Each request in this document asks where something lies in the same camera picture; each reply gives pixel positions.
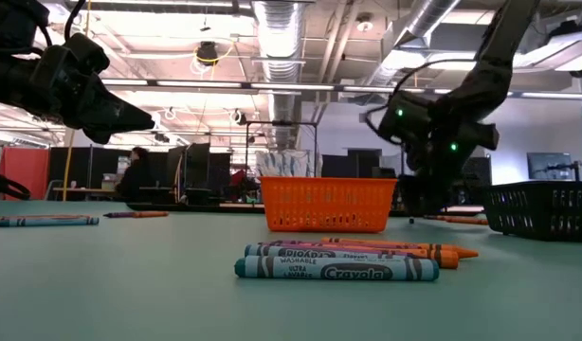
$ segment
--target black plastic basket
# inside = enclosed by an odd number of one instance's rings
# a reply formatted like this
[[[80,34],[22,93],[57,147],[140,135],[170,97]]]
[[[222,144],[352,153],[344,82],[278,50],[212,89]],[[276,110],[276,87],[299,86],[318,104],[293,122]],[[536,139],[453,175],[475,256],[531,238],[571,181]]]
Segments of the black plastic basket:
[[[492,230],[543,241],[582,242],[582,182],[536,181],[484,189]]]

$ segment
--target orange plastic basket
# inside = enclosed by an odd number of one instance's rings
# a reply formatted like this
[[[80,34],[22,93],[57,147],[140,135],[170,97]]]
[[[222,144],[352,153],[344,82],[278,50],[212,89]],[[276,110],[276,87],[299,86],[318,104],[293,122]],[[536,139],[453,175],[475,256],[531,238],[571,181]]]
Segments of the orange plastic basket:
[[[386,228],[395,179],[262,177],[274,232],[377,233]]]

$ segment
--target ductwork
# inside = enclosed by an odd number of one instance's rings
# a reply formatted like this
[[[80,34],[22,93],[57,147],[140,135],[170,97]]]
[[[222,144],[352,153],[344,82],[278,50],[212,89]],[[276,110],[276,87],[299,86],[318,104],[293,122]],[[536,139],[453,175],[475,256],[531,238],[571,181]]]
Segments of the ductwork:
[[[264,63],[264,75],[267,81],[297,83],[300,81],[300,65],[294,60],[300,56],[302,19],[305,5],[292,2],[260,1],[253,3],[257,20],[258,39],[261,55],[276,58],[275,62]],[[268,95],[268,107],[271,120],[297,121],[300,119],[295,110],[296,96]],[[274,130],[277,148],[287,149],[295,146],[289,138],[289,129]]]
[[[416,0],[407,16],[389,26],[384,35],[385,57],[364,85],[385,86],[398,71],[398,56],[394,49],[399,45],[418,41],[420,47],[428,45],[428,36],[461,0]]]

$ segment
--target blue crayon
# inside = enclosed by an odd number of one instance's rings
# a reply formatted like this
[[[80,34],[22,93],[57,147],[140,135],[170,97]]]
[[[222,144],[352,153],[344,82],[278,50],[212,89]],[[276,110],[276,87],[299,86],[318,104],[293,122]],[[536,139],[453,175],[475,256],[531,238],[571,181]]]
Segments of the blue crayon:
[[[361,252],[359,250],[338,249],[301,245],[259,245],[249,244],[245,256],[299,257],[299,258],[344,258],[355,260],[404,260],[404,255],[384,255],[381,252]]]
[[[0,219],[0,227],[30,227],[30,226],[71,226],[96,225],[100,223],[97,217],[53,217],[53,218],[4,218]]]
[[[240,278],[300,278],[346,280],[435,280],[434,260],[353,260],[247,256],[234,264]]]

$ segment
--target teal table surface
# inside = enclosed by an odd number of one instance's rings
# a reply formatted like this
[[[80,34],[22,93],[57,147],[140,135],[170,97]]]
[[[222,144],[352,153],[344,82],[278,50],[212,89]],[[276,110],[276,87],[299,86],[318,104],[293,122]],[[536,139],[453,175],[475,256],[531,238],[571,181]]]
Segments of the teal table surface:
[[[0,215],[126,210],[0,203]],[[323,236],[270,233],[249,214],[0,228],[0,341],[582,340],[582,243],[390,219],[383,234],[346,237],[455,243],[481,256],[436,282],[234,275],[248,243]]]

